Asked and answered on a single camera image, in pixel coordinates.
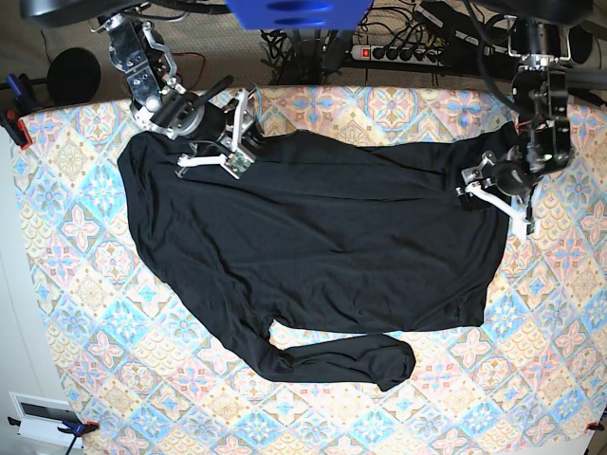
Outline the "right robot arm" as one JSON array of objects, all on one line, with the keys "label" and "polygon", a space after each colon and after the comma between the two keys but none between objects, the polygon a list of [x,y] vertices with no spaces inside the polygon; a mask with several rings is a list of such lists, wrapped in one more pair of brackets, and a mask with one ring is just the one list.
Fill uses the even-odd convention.
[{"label": "right robot arm", "polygon": [[231,76],[201,95],[187,89],[172,50],[155,30],[158,19],[143,12],[147,6],[145,1],[23,1],[20,12],[40,28],[97,20],[93,30],[109,36],[110,61],[125,77],[139,127],[189,144],[190,151],[176,161],[176,174],[216,165],[240,178],[264,144],[253,91],[239,89],[219,108],[212,99],[232,85]]}]

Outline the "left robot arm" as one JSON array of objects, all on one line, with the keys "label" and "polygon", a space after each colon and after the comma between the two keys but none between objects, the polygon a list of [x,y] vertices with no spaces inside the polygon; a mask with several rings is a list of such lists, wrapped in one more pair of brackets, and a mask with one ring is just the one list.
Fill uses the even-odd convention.
[{"label": "left robot arm", "polygon": [[[603,69],[571,66],[569,31],[593,12],[591,1],[485,1],[494,11],[485,24],[472,23],[479,39],[477,63],[491,93],[518,115],[516,139],[502,155],[482,154],[475,167],[462,170],[457,188],[462,204],[492,205],[511,220],[512,232],[525,239],[536,229],[533,193],[543,176],[567,168],[575,155],[567,114],[570,94],[606,87]],[[485,66],[486,53],[506,46],[517,67],[512,96],[497,87]]]}]

